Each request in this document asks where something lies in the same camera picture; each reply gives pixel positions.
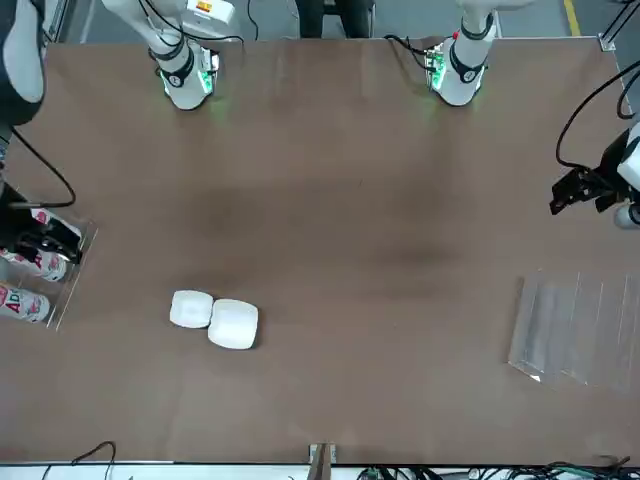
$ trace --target bottle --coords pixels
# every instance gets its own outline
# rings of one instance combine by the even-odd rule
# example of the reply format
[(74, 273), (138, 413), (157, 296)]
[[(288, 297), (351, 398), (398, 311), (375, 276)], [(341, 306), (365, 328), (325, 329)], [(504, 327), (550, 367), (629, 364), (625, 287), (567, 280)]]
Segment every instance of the bottle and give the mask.
[(51, 304), (44, 295), (0, 283), (0, 315), (38, 323), (47, 318), (49, 310)]
[(49, 282), (60, 281), (67, 272), (67, 262), (53, 252), (38, 250), (36, 259), (30, 262), (22, 255), (10, 252), (6, 248), (0, 248), (0, 257), (9, 263), (20, 265), (35, 277), (42, 277)]

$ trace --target yellow floor line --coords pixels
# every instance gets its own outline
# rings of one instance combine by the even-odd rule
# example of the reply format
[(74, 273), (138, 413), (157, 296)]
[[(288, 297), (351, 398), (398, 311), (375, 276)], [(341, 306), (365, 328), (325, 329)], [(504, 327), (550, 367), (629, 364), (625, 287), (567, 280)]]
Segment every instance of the yellow floor line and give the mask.
[(567, 20), (569, 21), (569, 30), (572, 37), (580, 37), (580, 25), (576, 17), (576, 9), (573, 6), (573, 0), (564, 0), (564, 9), (567, 11)]

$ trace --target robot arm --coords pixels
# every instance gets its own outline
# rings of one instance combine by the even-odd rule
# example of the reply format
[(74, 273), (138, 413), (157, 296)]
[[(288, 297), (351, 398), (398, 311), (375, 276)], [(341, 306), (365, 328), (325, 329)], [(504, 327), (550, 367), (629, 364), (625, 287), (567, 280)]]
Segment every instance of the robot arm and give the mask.
[(598, 212), (624, 202), (614, 215), (622, 229), (640, 228), (640, 123), (628, 128), (602, 154), (593, 170), (574, 167), (552, 188), (551, 213), (595, 199)]
[(44, 0), (0, 2), (0, 121), (8, 125), (29, 122), (44, 98), (44, 7)]
[(535, 0), (456, 0), (463, 10), (460, 33), (438, 48), (442, 63), (429, 84), (452, 106), (469, 103), (482, 83), (487, 55), (496, 37), (494, 10), (515, 10)]
[(213, 92), (217, 57), (188, 39), (180, 18), (187, 0), (102, 0), (144, 38), (176, 107), (193, 110)]

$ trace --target green led light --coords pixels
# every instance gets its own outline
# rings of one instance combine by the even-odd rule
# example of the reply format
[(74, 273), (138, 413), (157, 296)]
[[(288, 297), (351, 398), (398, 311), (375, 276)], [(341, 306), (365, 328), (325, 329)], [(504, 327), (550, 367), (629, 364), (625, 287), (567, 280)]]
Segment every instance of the green led light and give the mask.
[(198, 75), (204, 92), (208, 95), (213, 92), (213, 75), (208, 72), (200, 72)]
[(433, 74), (433, 89), (440, 90), (442, 87), (442, 81), (444, 80), (444, 74), (447, 72), (447, 64), (441, 62), (435, 73)]

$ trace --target metal bracket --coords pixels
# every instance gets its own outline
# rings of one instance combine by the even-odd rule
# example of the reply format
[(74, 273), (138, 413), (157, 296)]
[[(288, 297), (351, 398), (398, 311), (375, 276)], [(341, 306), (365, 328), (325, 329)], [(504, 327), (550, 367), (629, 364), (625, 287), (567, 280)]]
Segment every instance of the metal bracket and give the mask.
[(607, 42), (604, 39), (604, 36), (602, 33), (598, 34), (598, 41), (600, 42), (600, 49), (603, 52), (615, 52), (616, 51), (616, 44), (613, 42), (613, 40), (611, 40), (610, 42)]
[(327, 443), (309, 445), (311, 468), (307, 480), (331, 480), (331, 464), (336, 462), (336, 446)]
[(313, 457), (318, 451), (318, 447), (321, 445), (326, 445), (327, 447), (329, 447), (331, 465), (335, 465), (336, 463), (338, 463), (338, 454), (337, 454), (336, 446), (333, 443), (320, 443), (320, 444), (312, 443), (311, 445), (309, 445), (309, 463), (313, 463)]

